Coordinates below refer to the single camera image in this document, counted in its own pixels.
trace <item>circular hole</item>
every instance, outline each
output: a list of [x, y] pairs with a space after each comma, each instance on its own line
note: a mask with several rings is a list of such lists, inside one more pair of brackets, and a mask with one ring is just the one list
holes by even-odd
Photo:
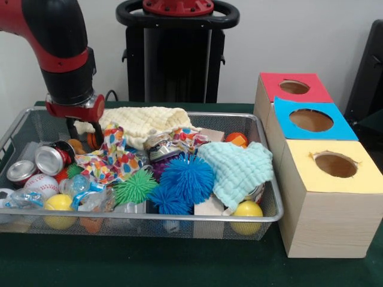
[[293, 80], [285, 80], [279, 84], [280, 88], [290, 94], [305, 94], [310, 90], [310, 87], [305, 83]]
[[357, 166], [352, 159], [335, 152], [316, 156], [315, 163], [324, 172], [338, 178], [349, 178], [357, 173]]
[[313, 109], [298, 109], [290, 114], [290, 121], [303, 130], [324, 132], [334, 125], [333, 120], [323, 112]]

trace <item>metal basket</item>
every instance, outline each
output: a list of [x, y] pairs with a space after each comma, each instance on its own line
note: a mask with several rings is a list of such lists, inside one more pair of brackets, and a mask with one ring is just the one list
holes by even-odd
[[[242, 132], [249, 141], [261, 142], [267, 146], [262, 125], [253, 115], [189, 112], [189, 117], [194, 126], [221, 130], [226, 135]], [[65, 120], [50, 116], [45, 108], [31, 108], [20, 113], [0, 140], [0, 187], [13, 188], [6, 177], [6, 171], [17, 160], [33, 158], [29, 149], [31, 142], [68, 139]], [[84, 149], [89, 150], [86, 140], [82, 141]], [[279, 220], [283, 214], [281, 196], [275, 179], [266, 183], [260, 206], [264, 217], [0, 209], [0, 219], [1, 216], [12, 217], [12, 222], [0, 224], [0, 232], [93, 234], [94, 231], [87, 229], [84, 224], [88, 220], [98, 224], [97, 235], [260, 240], [271, 223]], [[45, 224], [44, 216], [47, 215], [54, 215], [57, 221], [68, 220], [68, 217], [77, 219], [70, 228], [55, 230]], [[243, 236], [232, 229], [231, 224], [236, 222], [242, 222], [244, 225], [258, 224], [260, 228], [256, 234]]]

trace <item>can lid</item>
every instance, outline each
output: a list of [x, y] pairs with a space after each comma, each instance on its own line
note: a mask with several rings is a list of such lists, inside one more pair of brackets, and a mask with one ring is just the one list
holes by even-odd
[[36, 172], [36, 165], [29, 160], [21, 160], [11, 165], [7, 178], [12, 182], [23, 181]]
[[64, 168], [60, 153], [50, 146], [41, 146], [36, 150], [35, 162], [42, 173], [50, 176], [57, 175]]

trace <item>toy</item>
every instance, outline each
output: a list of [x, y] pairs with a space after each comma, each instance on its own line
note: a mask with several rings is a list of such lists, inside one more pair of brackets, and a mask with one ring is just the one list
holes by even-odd
[[68, 178], [68, 168], [64, 168], [62, 171], [60, 171], [57, 175], [54, 176], [55, 180], [57, 180], [57, 183], [60, 184], [60, 182], [64, 179]]
[[40, 193], [44, 195], [45, 199], [49, 199], [59, 193], [59, 184], [57, 183], [57, 180], [45, 174], [33, 175], [33, 177], [28, 179], [25, 183], [24, 188], [39, 190]]
[[161, 214], [185, 215], [190, 213], [190, 208], [178, 194], [161, 185], [152, 190], [148, 197], [154, 206], [158, 206]]
[[153, 177], [156, 179], [157, 182], [160, 182], [161, 175], [170, 163], [170, 161], [178, 157], [179, 155], [174, 155], [172, 157], [168, 157], [164, 160], [160, 160], [151, 164], [151, 166], [153, 167]]
[[73, 147], [76, 154], [86, 154], [83, 150], [83, 144], [78, 139], [70, 139], [68, 143]]
[[[10, 199], [13, 190], [0, 188], [0, 208], [5, 208], [5, 203]], [[0, 224], [12, 222], [16, 217], [10, 214], [0, 214]]]
[[248, 145], [248, 140], [243, 133], [231, 133], [226, 137], [225, 142], [232, 142], [243, 148], [246, 148]]
[[[44, 204], [46, 210], [60, 210], [60, 211], [72, 211], [71, 208], [72, 200], [66, 194], [56, 194], [48, 199]], [[69, 216], [45, 216], [45, 223], [57, 230], [64, 230], [71, 227], [76, 221], [76, 217]]]
[[[263, 212], [259, 205], [251, 200], [246, 200], [238, 205], [233, 216], [255, 216], [263, 217]], [[254, 235], [261, 228], [261, 223], [257, 222], [231, 222], [232, 229], [240, 235]]]
[[161, 186], [182, 197], [188, 206], [204, 202], [212, 193], [214, 174], [201, 158], [183, 155], [172, 160], [162, 173]]
[[83, 170], [84, 169], [82, 167], [80, 167], [74, 163], [74, 164], [71, 164], [70, 166], [68, 166], [68, 170], [66, 173], [68, 174], [68, 178], [72, 179], [76, 175], [79, 175]]
[[140, 169], [126, 182], [119, 182], [114, 186], [116, 203], [141, 203], [157, 185], [151, 173]]

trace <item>red box top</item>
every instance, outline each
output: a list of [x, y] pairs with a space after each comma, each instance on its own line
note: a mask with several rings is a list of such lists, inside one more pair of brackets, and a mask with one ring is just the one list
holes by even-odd
[[295, 102], [332, 103], [317, 74], [260, 74], [270, 102], [278, 96]]

